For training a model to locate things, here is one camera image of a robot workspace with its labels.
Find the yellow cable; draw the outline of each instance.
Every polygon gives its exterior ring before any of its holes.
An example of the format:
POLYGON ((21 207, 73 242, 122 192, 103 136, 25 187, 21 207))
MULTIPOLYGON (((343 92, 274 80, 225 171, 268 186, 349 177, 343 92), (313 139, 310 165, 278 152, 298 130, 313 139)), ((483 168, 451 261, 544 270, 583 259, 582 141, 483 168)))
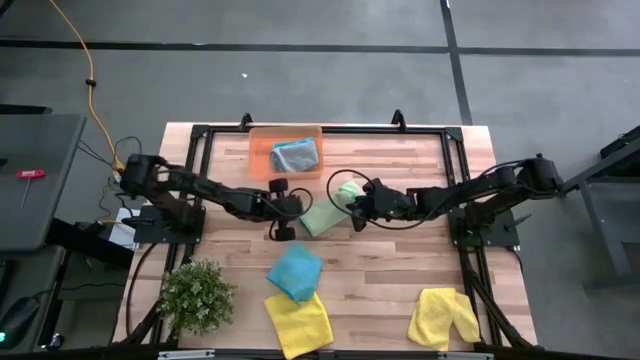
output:
MULTIPOLYGON (((58 11, 58 14, 62 16, 62 19, 64 19, 67 25, 69 25, 71 30, 73 30, 73 32, 76 34, 76 37, 80 41, 80 44, 82 44, 82 48, 84 49, 84 52, 87 54, 87 59, 89 59, 89 80, 94 81, 93 59, 91 58, 91 53, 89 52, 87 45, 84 43, 84 40, 82 40, 82 36, 80 36, 80 33, 78 32, 78 30, 76 30, 75 26, 73 26, 71 21, 67 19, 67 16, 62 12, 62 10, 58 7, 58 5, 56 5, 55 1, 49 0, 49 2, 58 11)), ((107 138, 107 142, 109 143, 109 147, 111 148, 111 153, 113 153, 113 157, 115 159, 116 170, 122 170, 124 169, 124 166, 122 165, 122 162, 120 161, 120 159, 118 158, 118 155, 116 154, 116 149, 113 146, 113 143, 111 142, 111 136, 109 136, 109 132, 107 131, 107 129, 105 129, 104 125, 102 124, 102 121, 100 121, 100 118, 98 117, 98 114, 96 114, 96 111, 93 109, 93 86, 92 85, 88 85, 88 86, 89 86, 89 111, 91 112, 91 115, 93 116, 93 118, 96 120, 96 123, 98 123, 98 126, 100 126, 100 129, 102 129, 104 136, 107 138)))

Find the yellow cloth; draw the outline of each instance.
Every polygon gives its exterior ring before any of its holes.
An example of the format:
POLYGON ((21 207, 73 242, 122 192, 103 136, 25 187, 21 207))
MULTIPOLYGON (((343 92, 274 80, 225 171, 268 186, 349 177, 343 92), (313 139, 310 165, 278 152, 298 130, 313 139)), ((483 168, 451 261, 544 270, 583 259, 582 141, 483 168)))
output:
POLYGON ((282 352, 287 359, 316 350, 333 342, 329 317, 318 294, 298 304, 285 294, 264 301, 278 333, 282 352))
POLYGON ((467 295, 454 288, 424 289, 413 309, 409 339, 435 350, 449 350, 451 323, 466 342, 480 341, 480 328, 467 295))

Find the light green towel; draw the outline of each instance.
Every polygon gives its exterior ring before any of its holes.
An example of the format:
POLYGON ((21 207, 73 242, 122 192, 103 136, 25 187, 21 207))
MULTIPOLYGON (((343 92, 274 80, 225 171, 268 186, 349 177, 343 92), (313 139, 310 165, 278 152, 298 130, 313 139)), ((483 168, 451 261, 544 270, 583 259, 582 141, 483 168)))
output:
MULTIPOLYGON (((358 184, 354 181, 348 181, 340 186, 338 192, 333 194, 331 198, 341 208, 349 211, 346 205, 351 204, 356 196, 362 194, 362 190, 358 184)), ((327 199, 317 205, 314 204, 306 214, 300 216, 300 221, 309 234, 311 234, 312 237, 316 237, 348 217, 349 215, 336 209, 331 201, 327 199)))

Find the black floor stripe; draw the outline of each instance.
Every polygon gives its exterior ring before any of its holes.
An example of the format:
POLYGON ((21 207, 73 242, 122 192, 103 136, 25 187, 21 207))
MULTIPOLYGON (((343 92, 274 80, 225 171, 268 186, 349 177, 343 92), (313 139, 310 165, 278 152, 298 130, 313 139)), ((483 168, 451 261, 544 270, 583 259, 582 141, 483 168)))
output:
POLYGON ((507 55, 507 56, 612 56, 637 57, 640 49, 553 49, 553 48, 492 48, 459 47, 462 55, 507 55))
POLYGON ((462 125, 473 125, 469 99, 467 98, 467 90, 464 86, 464 77, 462 76, 462 64, 460 63, 460 54, 458 53, 458 42, 453 28, 453 19, 451 18, 451 9, 449 9, 448 1, 440 0, 440 8, 442 9, 442 19, 444 20, 444 32, 447 36, 447 44, 450 49, 449 58, 451 59, 453 85, 456 89, 460 119, 462 120, 462 125))
MULTIPOLYGON (((291 45, 291 44, 189 44, 139 42, 86 42, 92 50, 148 50, 148 51, 254 51, 254 52, 335 52, 390 54, 446 54, 446 46, 395 45, 291 45)), ((82 49, 75 41, 0 40, 0 47, 36 49, 82 49)))

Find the yellow towel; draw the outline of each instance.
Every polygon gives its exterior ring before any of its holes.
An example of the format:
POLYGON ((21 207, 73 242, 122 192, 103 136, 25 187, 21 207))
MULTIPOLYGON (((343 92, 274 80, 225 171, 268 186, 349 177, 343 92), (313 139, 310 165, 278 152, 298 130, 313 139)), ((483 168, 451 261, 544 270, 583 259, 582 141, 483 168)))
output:
POLYGON ((409 339, 435 350, 449 350, 449 329, 456 326, 464 341, 480 341, 480 327, 467 295, 454 288, 424 289, 413 309, 409 339))
POLYGON ((318 294, 313 293, 309 301, 296 304, 280 293, 265 300, 264 304, 287 359, 333 342, 329 317, 318 294))

